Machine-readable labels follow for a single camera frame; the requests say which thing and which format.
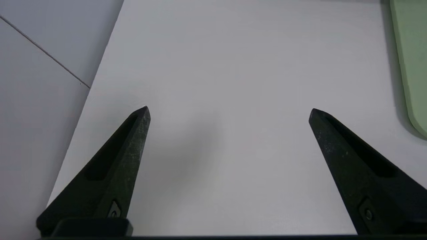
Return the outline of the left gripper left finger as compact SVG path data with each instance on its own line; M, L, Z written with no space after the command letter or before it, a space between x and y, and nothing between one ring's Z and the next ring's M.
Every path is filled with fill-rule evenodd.
M39 215L42 237L61 220L127 216L150 125L147 106L130 114L97 153Z

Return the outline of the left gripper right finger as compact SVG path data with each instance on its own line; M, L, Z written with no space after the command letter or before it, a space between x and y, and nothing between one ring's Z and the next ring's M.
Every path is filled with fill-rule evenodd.
M327 112L309 124L357 234L426 236L423 186Z

